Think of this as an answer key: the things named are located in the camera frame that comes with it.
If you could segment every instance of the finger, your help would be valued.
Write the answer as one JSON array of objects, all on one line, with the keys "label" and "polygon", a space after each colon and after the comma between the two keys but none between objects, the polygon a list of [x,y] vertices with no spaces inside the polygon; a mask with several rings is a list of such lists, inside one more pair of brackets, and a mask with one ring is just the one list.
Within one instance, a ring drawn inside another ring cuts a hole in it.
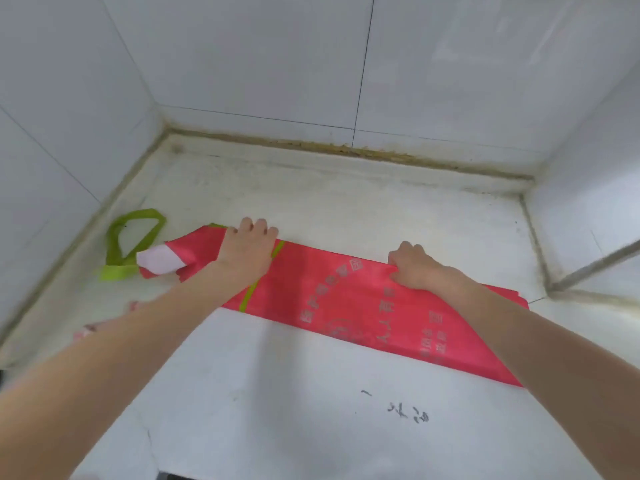
[{"label": "finger", "polygon": [[240,227],[238,230],[241,232],[250,231],[253,227],[253,221],[249,217],[245,217],[240,221]]},{"label": "finger", "polygon": [[267,231],[267,236],[269,236],[275,241],[279,232],[280,231],[278,231],[277,227],[269,227],[269,230]]},{"label": "finger", "polygon": [[265,219],[256,220],[253,225],[253,230],[258,234],[266,234],[267,233],[267,221]]}]

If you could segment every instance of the forearm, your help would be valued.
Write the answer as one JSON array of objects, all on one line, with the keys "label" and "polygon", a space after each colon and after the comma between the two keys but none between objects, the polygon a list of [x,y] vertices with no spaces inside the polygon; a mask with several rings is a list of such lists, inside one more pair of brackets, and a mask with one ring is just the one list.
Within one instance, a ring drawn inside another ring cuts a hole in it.
[{"label": "forearm", "polygon": [[0,478],[68,478],[190,332],[236,291],[209,265],[29,371],[0,395]]},{"label": "forearm", "polygon": [[638,478],[638,369],[457,270],[444,268],[434,291],[467,320],[604,478]]}]

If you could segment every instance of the red non-woven bag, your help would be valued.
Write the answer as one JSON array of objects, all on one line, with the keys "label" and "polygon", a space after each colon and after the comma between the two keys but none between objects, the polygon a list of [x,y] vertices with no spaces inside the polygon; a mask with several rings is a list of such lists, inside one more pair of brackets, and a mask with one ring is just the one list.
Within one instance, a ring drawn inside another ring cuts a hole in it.
[{"label": "red non-woven bag", "polygon": [[[204,226],[166,245],[187,266],[216,259],[224,228]],[[388,264],[279,241],[267,275],[224,307],[507,384],[520,383],[469,324],[436,295],[391,281]],[[488,286],[528,308],[516,291]]]}]

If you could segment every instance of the green bag handle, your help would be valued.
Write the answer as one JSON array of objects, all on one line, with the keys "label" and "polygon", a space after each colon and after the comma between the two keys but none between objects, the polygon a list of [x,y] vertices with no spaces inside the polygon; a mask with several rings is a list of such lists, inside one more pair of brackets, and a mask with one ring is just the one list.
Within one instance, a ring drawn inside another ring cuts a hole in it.
[{"label": "green bag handle", "polygon": [[[118,240],[120,232],[128,222],[138,219],[157,219],[158,223],[136,244],[129,254],[123,257]],[[140,270],[136,263],[136,253],[149,249],[165,224],[166,217],[156,209],[134,210],[114,220],[107,230],[107,259],[100,272],[100,279],[102,281],[118,281],[138,274]]]}]

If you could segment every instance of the white floor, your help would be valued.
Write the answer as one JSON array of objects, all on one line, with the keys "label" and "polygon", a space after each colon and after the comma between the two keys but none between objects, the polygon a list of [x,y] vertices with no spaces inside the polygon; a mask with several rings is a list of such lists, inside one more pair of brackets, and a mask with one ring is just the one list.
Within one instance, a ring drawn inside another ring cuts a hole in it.
[{"label": "white floor", "polygon": [[[173,153],[177,146],[185,151]],[[283,239],[379,261],[404,239],[420,242],[640,366],[635,316],[544,298],[516,197],[455,188],[511,184],[459,177],[173,136],[61,270],[0,362],[20,369],[41,360],[83,324],[171,286],[170,276],[96,279],[110,220],[153,207],[168,218],[161,239],[249,215],[266,217]],[[400,402],[430,421],[387,411]],[[77,475],[151,480],[158,470],[196,480],[598,478],[521,388],[228,310],[188,338]]]}]

